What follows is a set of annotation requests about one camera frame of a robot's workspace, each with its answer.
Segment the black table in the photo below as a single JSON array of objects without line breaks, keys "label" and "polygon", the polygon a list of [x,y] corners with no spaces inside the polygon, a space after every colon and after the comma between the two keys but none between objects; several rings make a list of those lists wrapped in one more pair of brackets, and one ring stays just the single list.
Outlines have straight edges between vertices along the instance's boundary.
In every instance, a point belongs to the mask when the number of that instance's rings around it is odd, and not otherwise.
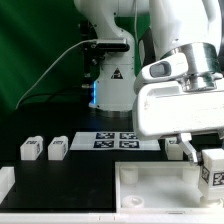
[{"label": "black table", "polygon": [[[161,151],[69,151],[63,161],[48,161],[47,146],[54,137],[67,136],[71,144],[77,131],[133,131],[131,118],[93,115],[73,103],[26,104],[0,127],[0,166],[15,168],[16,183],[0,205],[0,212],[116,212],[115,162],[165,161]],[[21,161],[20,146],[28,137],[44,138],[36,161]],[[220,146],[216,135],[194,137],[202,149]]]}]

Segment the black marking on block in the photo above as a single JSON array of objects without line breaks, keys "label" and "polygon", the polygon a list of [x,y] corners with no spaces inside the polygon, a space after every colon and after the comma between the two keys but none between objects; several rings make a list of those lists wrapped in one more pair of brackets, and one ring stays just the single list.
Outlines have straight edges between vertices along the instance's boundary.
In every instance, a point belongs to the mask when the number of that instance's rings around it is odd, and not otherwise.
[{"label": "black marking on block", "polygon": [[138,139],[134,133],[120,133],[120,139]]},{"label": "black marking on block", "polygon": [[66,145],[64,144],[64,154],[66,153]]},{"label": "black marking on block", "polygon": [[40,144],[37,144],[37,154],[40,152]]},{"label": "black marking on block", "polygon": [[95,149],[107,149],[113,147],[114,147],[114,141],[95,141],[93,146],[93,148]]},{"label": "black marking on block", "polygon": [[54,141],[53,144],[61,145],[63,141]]},{"label": "black marking on block", "polygon": [[119,147],[123,149],[139,149],[139,141],[120,141]]},{"label": "black marking on block", "polygon": [[209,170],[205,166],[203,166],[202,167],[202,172],[201,172],[201,177],[205,180],[205,182],[207,184],[209,182],[209,176],[210,176]]},{"label": "black marking on block", "polygon": [[34,145],[36,143],[37,143],[37,141],[28,141],[26,144]]},{"label": "black marking on block", "polygon": [[96,133],[96,139],[114,139],[115,133],[112,132],[100,132]]},{"label": "black marking on block", "polygon": [[216,172],[213,176],[213,186],[224,185],[224,172]]}]

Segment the white block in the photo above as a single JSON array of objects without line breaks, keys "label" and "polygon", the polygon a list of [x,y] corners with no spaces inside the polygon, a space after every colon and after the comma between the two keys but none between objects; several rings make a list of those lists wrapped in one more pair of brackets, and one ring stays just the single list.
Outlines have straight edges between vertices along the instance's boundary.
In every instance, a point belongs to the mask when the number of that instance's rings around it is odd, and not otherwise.
[{"label": "white block", "polygon": [[204,165],[201,167],[199,190],[206,200],[224,197],[224,151],[223,149],[203,150]]},{"label": "white block", "polygon": [[36,160],[42,151],[43,138],[29,137],[20,147],[21,160]]},{"label": "white block", "polygon": [[54,138],[48,146],[48,159],[63,160],[67,152],[68,138],[66,136]]},{"label": "white block", "polygon": [[0,170],[0,204],[15,183],[14,167],[3,167]]},{"label": "white block", "polygon": [[167,138],[165,150],[168,160],[183,160],[183,150],[177,144],[177,138]]}]

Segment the small white cube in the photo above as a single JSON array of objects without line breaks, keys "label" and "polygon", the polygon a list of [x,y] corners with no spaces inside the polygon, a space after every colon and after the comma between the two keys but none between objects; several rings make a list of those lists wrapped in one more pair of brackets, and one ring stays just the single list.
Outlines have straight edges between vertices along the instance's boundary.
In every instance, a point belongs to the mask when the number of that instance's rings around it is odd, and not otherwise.
[{"label": "small white cube", "polygon": [[177,144],[177,138],[167,138],[165,150],[168,160],[183,160],[183,149]]},{"label": "small white cube", "polygon": [[29,137],[20,147],[21,160],[36,160],[42,151],[43,138]]},{"label": "small white cube", "polygon": [[224,150],[202,151],[204,165],[201,167],[199,190],[207,200],[224,197]]},{"label": "small white cube", "polygon": [[68,152],[68,138],[61,136],[54,138],[48,146],[48,160],[63,160]]}]

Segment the black cable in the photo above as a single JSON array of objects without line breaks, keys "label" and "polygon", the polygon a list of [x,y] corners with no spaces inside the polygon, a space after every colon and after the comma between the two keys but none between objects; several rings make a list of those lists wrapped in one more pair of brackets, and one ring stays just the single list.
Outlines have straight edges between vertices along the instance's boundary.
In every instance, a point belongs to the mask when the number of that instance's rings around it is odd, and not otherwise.
[{"label": "black cable", "polygon": [[39,93],[39,94],[33,94],[33,95],[30,95],[30,96],[27,96],[25,97],[18,105],[18,108],[27,100],[31,99],[31,98],[34,98],[34,97],[38,97],[38,96],[51,96],[52,93]]},{"label": "black cable", "polygon": [[66,87],[64,89],[58,90],[57,92],[53,93],[46,101],[45,103],[49,103],[53,98],[55,98],[57,95],[59,95],[60,93],[66,92],[68,90],[72,90],[72,89],[79,89],[81,90],[82,88],[80,86],[70,86],[70,87]]},{"label": "black cable", "polygon": [[38,93],[38,94],[33,94],[33,95],[30,95],[30,96],[27,96],[25,97],[18,105],[18,108],[27,100],[31,99],[31,98],[34,98],[34,97],[38,97],[38,96],[50,96],[45,102],[50,102],[54,97],[58,96],[58,95],[73,95],[73,94],[62,94],[63,92],[65,91],[68,91],[70,89],[74,89],[74,87],[76,88],[80,88],[79,86],[70,86],[70,87],[66,87],[66,88],[63,88],[55,93]]}]

